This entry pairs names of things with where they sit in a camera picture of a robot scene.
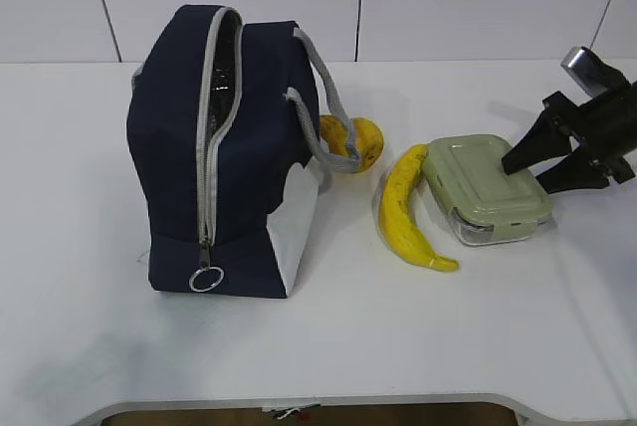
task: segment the white bag panel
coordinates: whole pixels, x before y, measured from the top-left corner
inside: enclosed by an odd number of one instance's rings
[[[312,159],[305,168],[298,163],[290,168],[283,202],[268,216],[267,229],[288,296],[295,284],[299,261],[317,206],[319,180],[312,167],[315,162]]]

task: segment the navy blue lunch bag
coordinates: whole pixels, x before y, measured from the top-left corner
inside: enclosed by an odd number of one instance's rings
[[[348,157],[320,145],[311,62]],[[232,8],[187,5],[132,84],[126,129],[148,204],[151,285],[287,297],[317,202],[311,158],[340,172],[360,163],[311,40],[292,21],[243,26]]]

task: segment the metal ring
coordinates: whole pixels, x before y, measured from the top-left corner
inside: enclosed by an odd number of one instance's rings
[[[219,278],[215,280],[212,284],[210,284],[210,286],[206,287],[205,289],[199,289],[195,287],[195,280],[197,280],[197,277],[199,277],[204,272],[210,272],[211,270],[216,270],[217,272],[219,272]],[[194,274],[190,276],[188,285],[190,286],[190,290],[198,294],[202,294],[204,292],[210,292],[212,289],[219,287],[219,284],[221,284],[221,282],[223,281],[224,275],[226,274],[221,267],[214,267],[214,266],[205,267],[203,269],[199,269],[198,271],[196,271]]]

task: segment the container lid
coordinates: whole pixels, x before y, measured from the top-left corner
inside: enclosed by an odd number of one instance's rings
[[[431,162],[437,188],[468,222],[479,226],[516,226],[550,216],[548,195],[528,169],[507,175],[502,157],[511,150],[504,139],[474,134],[436,139],[425,162]]]

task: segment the gray zipper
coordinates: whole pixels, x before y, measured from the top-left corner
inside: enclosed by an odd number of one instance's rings
[[[217,154],[219,144],[227,134],[241,101],[241,36],[240,27],[235,39],[235,94],[231,110],[220,126],[209,125],[210,86],[212,83],[215,48],[219,27],[224,16],[231,8],[218,10],[212,18],[206,41],[201,92],[199,95],[199,114],[197,117],[196,163],[197,163],[197,222],[200,251],[200,269],[211,267],[210,248],[215,241],[216,205],[217,205]]]

